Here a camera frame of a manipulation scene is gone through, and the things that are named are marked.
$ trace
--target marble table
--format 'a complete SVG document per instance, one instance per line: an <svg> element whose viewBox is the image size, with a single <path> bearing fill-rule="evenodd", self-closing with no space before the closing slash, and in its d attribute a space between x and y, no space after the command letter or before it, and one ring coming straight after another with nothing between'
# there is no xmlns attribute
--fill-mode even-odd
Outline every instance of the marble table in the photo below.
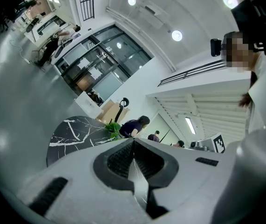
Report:
<svg viewBox="0 0 266 224"><path fill-rule="evenodd" d="M94 147L112 141L105 125L96 119L73 116L60 123L51 137L47 152L47 166L50 166L71 152Z"/></svg>

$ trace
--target woman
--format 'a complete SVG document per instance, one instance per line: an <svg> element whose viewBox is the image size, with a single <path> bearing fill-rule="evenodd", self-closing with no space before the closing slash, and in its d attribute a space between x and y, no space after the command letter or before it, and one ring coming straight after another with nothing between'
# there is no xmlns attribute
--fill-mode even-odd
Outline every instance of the woman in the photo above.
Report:
<svg viewBox="0 0 266 224"><path fill-rule="evenodd" d="M119 130L124 137L136 137L136 135L150 123L147 116L141 116L138 120L130 120L126 122Z"/></svg>
<svg viewBox="0 0 266 224"><path fill-rule="evenodd" d="M222 44L222 58L227 67L238 70L251 71L250 88L266 70L266 55L254 52L254 43L241 32L230 32L224 36ZM239 101L240 107L247 107L246 134L261 129L264 122L249 93L243 95Z"/></svg>

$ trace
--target cable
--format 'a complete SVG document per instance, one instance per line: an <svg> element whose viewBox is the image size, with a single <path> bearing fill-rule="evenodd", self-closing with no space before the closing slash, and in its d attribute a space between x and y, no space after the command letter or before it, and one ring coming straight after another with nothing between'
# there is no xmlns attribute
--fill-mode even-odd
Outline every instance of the cable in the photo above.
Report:
<svg viewBox="0 0 266 224"><path fill-rule="evenodd" d="M19 46L15 46L15 45L13 45L11 42L12 41L14 41L14 40L10 40L10 44L13 46L13 47L19 47ZM26 58L24 58L22 55L21 55L21 52L23 51L23 49L21 48L21 47L19 47L21 50L20 50L20 56L22 57L22 59L24 60L24 61L26 61L28 64L30 64L30 62L26 59Z"/></svg>

